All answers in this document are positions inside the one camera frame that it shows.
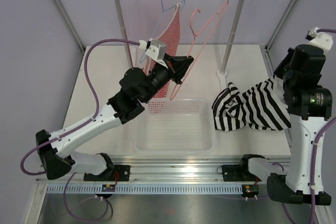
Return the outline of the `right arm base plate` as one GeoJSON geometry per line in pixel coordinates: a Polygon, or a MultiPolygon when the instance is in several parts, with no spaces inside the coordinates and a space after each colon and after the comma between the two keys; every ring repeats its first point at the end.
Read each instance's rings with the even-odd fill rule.
{"type": "Polygon", "coordinates": [[[216,172],[223,177],[225,182],[260,182],[256,175],[248,171],[246,167],[240,165],[222,165],[217,167],[216,172]]]}

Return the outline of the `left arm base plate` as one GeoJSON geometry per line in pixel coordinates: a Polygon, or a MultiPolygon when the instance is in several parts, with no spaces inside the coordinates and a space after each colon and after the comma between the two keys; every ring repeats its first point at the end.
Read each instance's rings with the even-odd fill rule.
{"type": "Polygon", "coordinates": [[[84,174],[83,180],[86,182],[128,182],[130,177],[130,165],[114,165],[113,169],[106,169],[99,175],[84,174]]]}

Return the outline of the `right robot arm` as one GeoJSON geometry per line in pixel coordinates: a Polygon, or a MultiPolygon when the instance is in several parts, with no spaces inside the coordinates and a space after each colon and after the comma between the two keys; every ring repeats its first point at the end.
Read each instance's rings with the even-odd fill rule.
{"type": "Polygon", "coordinates": [[[323,189],[321,164],[323,134],[330,125],[331,92],[318,84],[326,57],[324,50],[301,44],[289,49],[275,74],[283,80],[293,139],[287,172],[263,156],[246,154],[240,160],[239,176],[253,177],[267,185],[271,200],[287,204],[329,206],[331,196],[323,189]]]}

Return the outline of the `black white striped tank top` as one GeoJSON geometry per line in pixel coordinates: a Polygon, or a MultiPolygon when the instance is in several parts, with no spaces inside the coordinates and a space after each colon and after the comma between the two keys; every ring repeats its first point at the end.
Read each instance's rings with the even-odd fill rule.
{"type": "Polygon", "coordinates": [[[282,85],[282,79],[272,76],[241,92],[230,82],[212,104],[215,129],[230,132],[245,126],[260,131],[291,128],[282,85]]]}

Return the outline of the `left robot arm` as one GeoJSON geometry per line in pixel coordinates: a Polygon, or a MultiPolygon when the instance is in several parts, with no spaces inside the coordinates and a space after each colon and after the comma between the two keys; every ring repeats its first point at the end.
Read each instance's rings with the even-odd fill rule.
{"type": "Polygon", "coordinates": [[[36,143],[42,145],[38,155],[49,180],[59,179],[69,173],[84,174],[86,181],[108,181],[113,177],[114,164],[106,153],[85,154],[76,152],[82,144],[115,127],[136,118],[148,103],[169,81],[182,82],[193,63],[192,56],[164,56],[145,74],[142,69],[128,69],[119,84],[121,89],[108,99],[96,114],[66,129],[36,134],[36,143]]]}

